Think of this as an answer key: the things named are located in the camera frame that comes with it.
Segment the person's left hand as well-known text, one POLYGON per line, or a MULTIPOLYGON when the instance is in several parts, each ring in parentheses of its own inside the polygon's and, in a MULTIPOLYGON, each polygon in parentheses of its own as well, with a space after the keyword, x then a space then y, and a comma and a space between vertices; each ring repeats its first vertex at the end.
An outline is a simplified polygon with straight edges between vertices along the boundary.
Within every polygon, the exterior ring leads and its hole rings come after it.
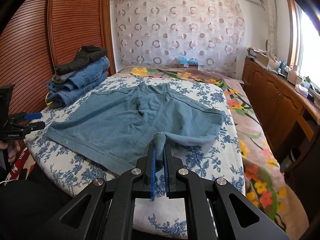
POLYGON ((21 148, 17 140, 8 141, 8 143, 0 141, 0 148, 1 150, 8 150, 8 162, 12 163, 16 159, 16 155, 20 152, 21 148))

